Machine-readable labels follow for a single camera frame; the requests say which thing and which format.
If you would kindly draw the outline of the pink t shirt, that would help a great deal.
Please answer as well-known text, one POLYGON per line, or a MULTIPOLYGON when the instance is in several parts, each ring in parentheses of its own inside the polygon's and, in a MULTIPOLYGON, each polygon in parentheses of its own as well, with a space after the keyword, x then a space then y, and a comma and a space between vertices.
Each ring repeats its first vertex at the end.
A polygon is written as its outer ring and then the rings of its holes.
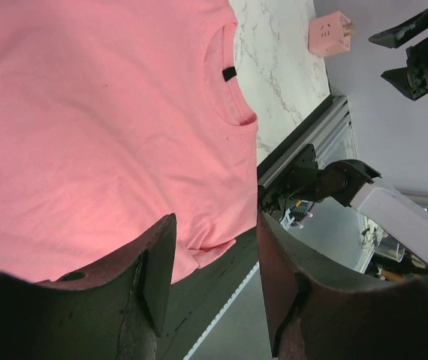
POLYGON ((175 214, 173 281, 257 217, 227 1, 0 1, 0 271, 55 280, 175 214))

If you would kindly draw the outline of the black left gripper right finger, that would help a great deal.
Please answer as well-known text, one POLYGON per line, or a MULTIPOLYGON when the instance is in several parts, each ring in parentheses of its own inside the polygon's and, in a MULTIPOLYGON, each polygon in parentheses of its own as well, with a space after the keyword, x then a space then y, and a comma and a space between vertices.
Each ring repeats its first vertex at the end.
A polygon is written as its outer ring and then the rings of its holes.
POLYGON ((428 276, 387 282, 322 255, 258 214, 276 359, 428 359, 428 276))

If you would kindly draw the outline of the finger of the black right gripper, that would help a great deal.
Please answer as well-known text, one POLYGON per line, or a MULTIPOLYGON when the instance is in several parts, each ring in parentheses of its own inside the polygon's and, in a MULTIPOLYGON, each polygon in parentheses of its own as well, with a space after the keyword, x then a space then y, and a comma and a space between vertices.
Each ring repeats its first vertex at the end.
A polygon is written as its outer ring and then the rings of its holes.
POLYGON ((417 101, 428 94, 428 70, 423 67, 386 70, 381 78, 409 100, 417 101))
POLYGON ((369 37, 371 44, 397 49, 428 29, 428 8, 399 25, 369 37))

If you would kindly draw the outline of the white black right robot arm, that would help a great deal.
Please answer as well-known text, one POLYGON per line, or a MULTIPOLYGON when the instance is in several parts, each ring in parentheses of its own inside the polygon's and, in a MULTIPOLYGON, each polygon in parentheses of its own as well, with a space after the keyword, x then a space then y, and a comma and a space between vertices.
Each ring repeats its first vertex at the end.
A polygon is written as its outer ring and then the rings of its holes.
MULTIPOLYGON (((397 49, 428 29, 428 8, 405 22, 374 34, 369 42, 397 49)), ((406 66, 381 76, 411 101, 428 94, 428 37, 406 50, 406 66)), ((338 160, 321 169, 314 146, 284 154, 258 182, 265 212, 284 215, 294 200, 320 203, 333 198, 386 230, 428 265, 428 212, 360 160, 338 160)))

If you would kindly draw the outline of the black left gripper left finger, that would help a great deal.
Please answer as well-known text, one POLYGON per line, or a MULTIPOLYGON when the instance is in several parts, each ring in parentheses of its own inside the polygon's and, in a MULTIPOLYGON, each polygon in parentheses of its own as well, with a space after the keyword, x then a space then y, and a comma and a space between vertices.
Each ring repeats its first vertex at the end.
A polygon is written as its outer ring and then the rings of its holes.
POLYGON ((55 281, 0 272, 0 359, 153 359, 163 335, 176 217, 55 281))

